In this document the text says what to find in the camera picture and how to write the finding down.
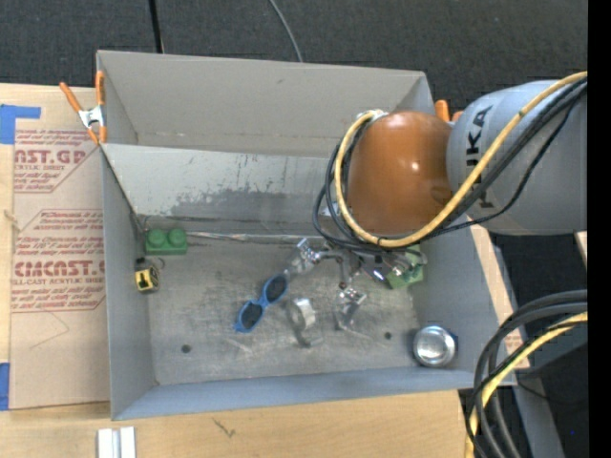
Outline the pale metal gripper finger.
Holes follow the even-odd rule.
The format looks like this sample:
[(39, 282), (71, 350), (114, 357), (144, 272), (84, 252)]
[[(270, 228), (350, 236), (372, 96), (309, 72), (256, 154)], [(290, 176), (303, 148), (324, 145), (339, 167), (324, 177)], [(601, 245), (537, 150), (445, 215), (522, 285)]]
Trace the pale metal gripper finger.
[(353, 287), (346, 287), (336, 297), (333, 315), (338, 330), (350, 330), (354, 326), (354, 318), (368, 294)]
[(320, 254), (315, 251), (307, 238), (300, 239), (285, 260), (284, 271), (289, 277), (310, 272), (319, 262)]

